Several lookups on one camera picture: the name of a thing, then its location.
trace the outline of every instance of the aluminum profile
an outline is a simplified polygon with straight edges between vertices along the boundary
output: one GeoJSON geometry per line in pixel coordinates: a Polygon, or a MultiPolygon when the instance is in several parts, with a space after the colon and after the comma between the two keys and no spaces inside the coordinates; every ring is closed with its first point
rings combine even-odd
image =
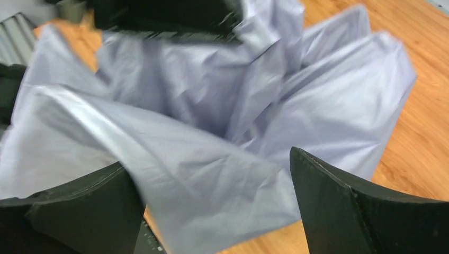
{"type": "Polygon", "coordinates": [[[22,13],[17,13],[0,22],[1,63],[28,64],[36,43],[33,29],[34,26],[22,13]]]}

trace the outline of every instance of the wooden floor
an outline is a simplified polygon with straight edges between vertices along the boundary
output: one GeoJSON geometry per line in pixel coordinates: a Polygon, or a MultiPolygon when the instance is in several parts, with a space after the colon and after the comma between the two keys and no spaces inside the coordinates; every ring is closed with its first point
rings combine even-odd
{"type": "MultiPolygon", "coordinates": [[[[387,30],[406,46],[418,80],[374,174],[398,191],[449,201],[449,17],[425,0],[302,0],[306,24],[356,3],[369,10],[372,29],[387,30]]],[[[93,69],[98,34],[65,28],[72,46],[93,69]]],[[[222,254],[308,253],[302,223],[242,243],[222,254]]]]}

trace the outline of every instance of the white plastic bag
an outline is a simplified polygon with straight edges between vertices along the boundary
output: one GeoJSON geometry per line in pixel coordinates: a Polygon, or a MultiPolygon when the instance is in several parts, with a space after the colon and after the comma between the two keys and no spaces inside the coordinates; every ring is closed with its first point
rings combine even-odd
{"type": "Polygon", "coordinates": [[[416,79],[402,44],[370,34],[361,6],[302,32],[295,0],[242,2],[239,46],[110,34],[96,74],[47,26],[0,198],[119,160],[172,253],[214,253],[300,218],[292,146],[371,178],[416,79]]]}

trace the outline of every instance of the tabletop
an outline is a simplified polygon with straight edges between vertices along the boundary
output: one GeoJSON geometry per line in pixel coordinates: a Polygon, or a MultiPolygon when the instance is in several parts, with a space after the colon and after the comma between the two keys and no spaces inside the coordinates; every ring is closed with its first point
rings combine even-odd
{"type": "MultiPolygon", "coordinates": [[[[386,30],[403,41],[418,79],[373,182],[397,191],[449,201],[449,16],[425,0],[301,2],[306,6],[306,25],[362,3],[368,9],[373,31],[386,30]]],[[[95,70],[94,52],[101,45],[100,34],[83,25],[75,27],[57,22],[57,26],[83,61],[95,70]]],[[[152,221],[149,212],[145,216],[152,221]]],[[[288,253],[309,253],[301,222],[221,252],[288,253]]]]}

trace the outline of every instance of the black object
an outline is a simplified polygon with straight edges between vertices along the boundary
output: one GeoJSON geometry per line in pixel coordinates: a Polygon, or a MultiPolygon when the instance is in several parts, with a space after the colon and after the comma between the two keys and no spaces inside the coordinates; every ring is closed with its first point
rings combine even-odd
{"type": "Polygon", "coordinates": [[[6,66],[0,63],[0,124],[10,125],[15,99],[25,74],[23,65],[6,66]]]}
{"type": "Polygon", "coordinates": [[[144,210],[117,162],[25,199],[1,200],[0,246],[2,253],[132,254],[144,210]]]}
{"type": "Polygon", "coordinates": [[[243,20],[240,0],[76,1],[94,11],[97,29],[144,38],[237,41],[232,30],[243,20]]]}
{"type": "Polygon", "coordinates": [[[310,254],[449,253],[449,203],[396,192],[292,148],[310,254]]]}

